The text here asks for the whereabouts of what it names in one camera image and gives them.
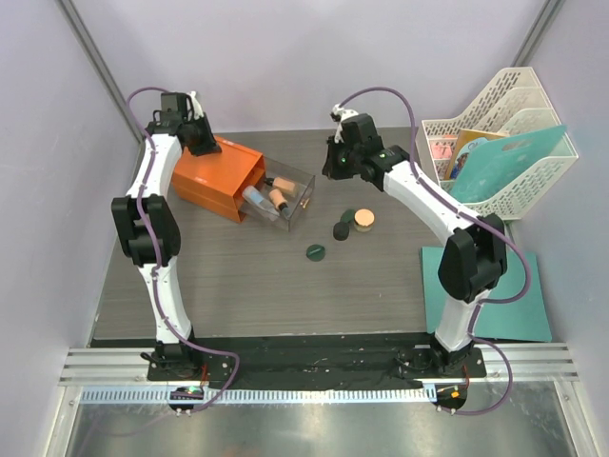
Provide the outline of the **orange drawer organizer box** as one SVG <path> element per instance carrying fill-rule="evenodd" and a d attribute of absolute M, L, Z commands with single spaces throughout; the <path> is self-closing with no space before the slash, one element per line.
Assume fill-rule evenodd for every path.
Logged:
<path fill-rule="evenodd" d="M 265 158 L 255 149 L 215 137 L 219 152 L 194 156 L 186 150 L 173 171 L 171 185 L 177 195 L 240 224 L 242 196 L 248 186 L 259 187 L 265 178 Z"/>

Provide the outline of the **peach foundation bottle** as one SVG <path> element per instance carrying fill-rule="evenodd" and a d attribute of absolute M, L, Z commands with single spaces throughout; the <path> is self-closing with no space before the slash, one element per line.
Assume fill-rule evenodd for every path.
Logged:
<path fill-rule="evenodd" d="M 265 184 L 290 197 L 296 197 L 298 194 L 298 185 L 295 182 L 287 180 L 283 177 L 267 177 L 265 179 Z"/>

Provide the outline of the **clear plastic tube bottle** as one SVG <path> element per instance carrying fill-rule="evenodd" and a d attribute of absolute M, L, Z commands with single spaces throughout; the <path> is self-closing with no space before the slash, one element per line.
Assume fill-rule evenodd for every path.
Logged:
<path fill-rule="evenodd" d="M 254 186 L 247 186 L 242 196 L 261 216 L 269 221 L 276 221 L 280 214 L 273 204 Z"/>

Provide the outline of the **clear drawer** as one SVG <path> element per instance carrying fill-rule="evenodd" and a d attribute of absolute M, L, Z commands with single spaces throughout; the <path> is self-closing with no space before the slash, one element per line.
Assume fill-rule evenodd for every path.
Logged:
<path fill-rule="evenodd" d="M 264 220 L 266 211 L 264 207 L 265 197 L 255 187 L 247 187 L 241 194 L 241 212 L 248 216 Z"/>
<path fill-rule="evenodd" d="M 310 203 L 315 176 L 264 158 L 264 171 L 240 194 L 240 212 L 270 227 L 292 231 Z"/>

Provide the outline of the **peach bottle black cap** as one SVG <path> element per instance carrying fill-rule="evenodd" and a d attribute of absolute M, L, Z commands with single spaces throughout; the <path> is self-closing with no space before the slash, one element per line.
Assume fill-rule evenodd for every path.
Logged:
<path fill-rule="evenodd" d="M 288 219 L 290 216 L 290 209 L 286 198 L 279 189 L 272 189 L 268 193 L 268 197 L 273 204 L 274 208 L 285 218 Z"/>

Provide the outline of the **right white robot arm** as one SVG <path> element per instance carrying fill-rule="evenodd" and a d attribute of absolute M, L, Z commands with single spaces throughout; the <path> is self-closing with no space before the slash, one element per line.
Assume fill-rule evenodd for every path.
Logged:
<path fill-rule="evenodd" d="M 449 376 L 460 372 L 471 354 L 470 323 L 507 270 L 504 224 L 496 215 L 479 217 L 451 200 L 433 196 L 430 181 L 403 148 L 387 147 L 372 117 L 336 109 L 337 130 L 327 139 L 324 176 L 331 180 L 360 176 L 419 217 L 443 245 L 438 276 L 446 296 L 442 318 L 425 352 L 421 371 Z"/>

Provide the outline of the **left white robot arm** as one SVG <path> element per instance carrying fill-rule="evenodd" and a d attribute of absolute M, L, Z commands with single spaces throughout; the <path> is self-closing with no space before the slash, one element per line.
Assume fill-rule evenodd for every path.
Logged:
<path fill-rule="evenodd" d="M 134 180 L 110 210 L 122 252 L 147 287 L 155 320 L 155 343 L 142 357 L 151 380 L 190 380 L 204 368 L 187 317 L 177 275 L 181 232 L 167 201 L 175 167 L 183 156 L 220 152 L 194 91 L 158 90 L 161 107 L 142 128 L 144 152 Z"/>

